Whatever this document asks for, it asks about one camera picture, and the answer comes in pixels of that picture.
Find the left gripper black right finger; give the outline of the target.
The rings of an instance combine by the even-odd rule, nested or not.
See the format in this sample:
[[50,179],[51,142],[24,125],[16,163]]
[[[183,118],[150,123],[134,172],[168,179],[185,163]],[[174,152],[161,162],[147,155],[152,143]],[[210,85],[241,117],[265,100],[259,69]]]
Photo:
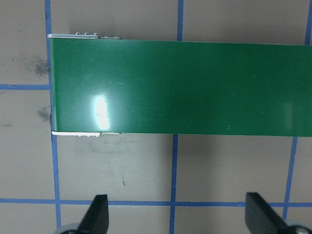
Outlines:
[[246,193],[245,223],[252,234],[287,234],[289,226],[259,193]]

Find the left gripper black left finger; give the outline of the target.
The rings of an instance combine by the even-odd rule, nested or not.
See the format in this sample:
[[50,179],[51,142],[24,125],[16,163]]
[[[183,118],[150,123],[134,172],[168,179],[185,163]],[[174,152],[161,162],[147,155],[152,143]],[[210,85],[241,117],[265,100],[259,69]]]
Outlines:
[[78,226],[79,234],[106,234],[109,228],[107,195],[96,195]]

